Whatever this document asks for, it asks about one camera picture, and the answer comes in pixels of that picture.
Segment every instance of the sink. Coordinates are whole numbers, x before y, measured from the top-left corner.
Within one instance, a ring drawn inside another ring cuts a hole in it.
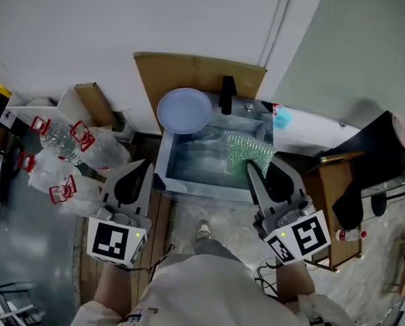
[[[213,108],[211,121],[192,134],[164,131],[154,187],[172,197],[188,194],[252,202],[246,177],[226,172],[226,131],[242,132],[272,144],[272,104],[233,97],[232,114],[222,115],[219,96],[205,94]]]

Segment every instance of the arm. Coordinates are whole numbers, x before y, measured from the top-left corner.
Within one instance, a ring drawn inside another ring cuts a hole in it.
[[[316,292],[313,279],[303,261],[277,268],[277,291],[278,299],[283,304],[298,300],[298,295]]]
[[[130,272],[119,269],[113,264],[104,264],[94,301],[121,316],[130,313],[132,306]]]

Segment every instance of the faucet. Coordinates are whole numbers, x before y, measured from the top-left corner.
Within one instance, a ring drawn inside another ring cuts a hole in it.
[[[232,97],[237,95],[236,83],[233,76],[224,76],[219,96],[219,107],[223,115],[231,115]]]

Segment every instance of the shoe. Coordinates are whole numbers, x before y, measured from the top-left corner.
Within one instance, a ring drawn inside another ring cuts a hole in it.
[[[201,220],[198,223],[198,233],[196,234],[196,241],[211,239],[211,230],[209,222],[206,220]]]

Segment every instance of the green sponge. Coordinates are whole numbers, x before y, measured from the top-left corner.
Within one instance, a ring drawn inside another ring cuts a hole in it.
[[[246,175],[246,161],[252,160],[264,177],[275,150],[272,145],[242,132],[226,131],[227,173],[243,177]]]

